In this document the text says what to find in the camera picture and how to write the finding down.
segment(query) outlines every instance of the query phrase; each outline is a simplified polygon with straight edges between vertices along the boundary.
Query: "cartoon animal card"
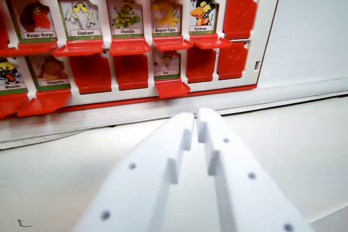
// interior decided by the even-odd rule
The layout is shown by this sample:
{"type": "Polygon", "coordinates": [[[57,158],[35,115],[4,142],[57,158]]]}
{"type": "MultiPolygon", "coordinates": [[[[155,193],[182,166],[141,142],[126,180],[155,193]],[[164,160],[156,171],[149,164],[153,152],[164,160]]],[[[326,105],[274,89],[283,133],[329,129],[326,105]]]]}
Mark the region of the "cartoon animal card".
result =
{"type": "Polygon", "coordinates": [[[111,34],[115,38],[142,37],[142,7],[135,0],[107,0],[111,34]]]}
{"type": "Polygon", "coordinates": [[[189,34],[212,34],[216,32],[218,7],[214,0],[191,0],[189,34]]]}
{"type": "Polygon", "coordinates": [[[39,91],[69,88],[65,65],[52,55],[31,55],[26,57],[30,73],[39,91]]]}
{"type": "Polygon", "coordinates": [[[69,40],[102,38],[98,8],[88,0],[59,0],[59,8],[69,40]]]}
{"type": "Polygon", "coordinates": [[[52,42],[57,40],[49,7],[38,0],[7,0],[20,42],[52,42]]]}
{"type": "Polygon", "coordinates": [[[19,68],[10,63],[7,58],[0,58],[0,95],[11,93],[27,92],[27,86],[24,82],[19,68]]]}
{"type": "Polygon", "coordinates": [[[153,50],[153,73],[155,80],[180,77],[180,54],[175,51],[153,50]]]}
{"type": "Polygon", "coordinates": [[[151,0],[152,35],[179,35],[181,13],[182,6],[176,0],[151,0]]]}

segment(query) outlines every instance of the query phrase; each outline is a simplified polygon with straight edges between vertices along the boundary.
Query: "screw hole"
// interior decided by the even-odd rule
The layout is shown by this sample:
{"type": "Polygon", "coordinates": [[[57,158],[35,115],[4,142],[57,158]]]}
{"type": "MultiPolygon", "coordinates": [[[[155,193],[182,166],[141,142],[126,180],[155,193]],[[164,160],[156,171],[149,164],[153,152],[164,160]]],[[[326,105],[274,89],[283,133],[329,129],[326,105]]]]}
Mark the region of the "screw hole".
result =
{"type": "Polygon", "coordinates": [[[130,170],[133,170],[133,169],[135,169],[135,168],[136,168],[136,164],[135,164],[135,163],[129,164],[129,169],[130,169],[130,170]]]}
{"type": "Polygon", "coordinates": [[[108,210],[104,210],[103,212],[102,212],[102,216],[101,216],[101,219],[103,220],[103,221],[105,221],[105,220],[107,220],[109,217],[110,217],[110,212],[108,211],[108,210]]]}
{"type": "Polygon", "coordinates": [[[256,175],[255,175],[255,173],[253,173],[253,172],[250,172],[250,173],[248,174],[248,177],[249,177],[250,179],[256,179],[256,175]]]}
{"type": "Polygon", "coordinates": [[[285,231],[294,231],[294,228],[291,224],[285,224],[284,229],[285,231]]]}

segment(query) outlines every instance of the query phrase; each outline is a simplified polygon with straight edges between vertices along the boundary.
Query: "elephant label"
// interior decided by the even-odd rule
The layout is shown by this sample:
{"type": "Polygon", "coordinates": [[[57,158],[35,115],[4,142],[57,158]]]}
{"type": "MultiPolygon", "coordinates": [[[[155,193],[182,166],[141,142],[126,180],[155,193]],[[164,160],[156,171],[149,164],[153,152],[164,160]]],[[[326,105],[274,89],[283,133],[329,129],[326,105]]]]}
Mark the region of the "elephant label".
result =
{"type": "Polygon", "coordinates": [[[142,7],[135,0],[107,0],[113,38],[142,37],[142,7]]]}
{"type": "Polygon", "coordinates": [[[7,5],[20,42],[57,40],[49,7],[39,0],[7,0],[7,5]]]}
{"type": "Polygon", "coordinates": [[[52,55],[31,55],[27,64],[39,91],[69,88],[64,62],[52,55]]]}
{"type": "Polygon", "coordinates": [[[69,40],[101,39],[98,9],[88,0],[59,0],[65,33],[69,40]]]}
{"type": "Polygon", "coordinates": [[[189,34],[213,34],[219,5],[214,0],[191,0],[189,34]]]}
{"type": "Polygon", "coordinates": [[[152,35],[180,35],[181,12],[176,0],[151,0],[152,35]]]}

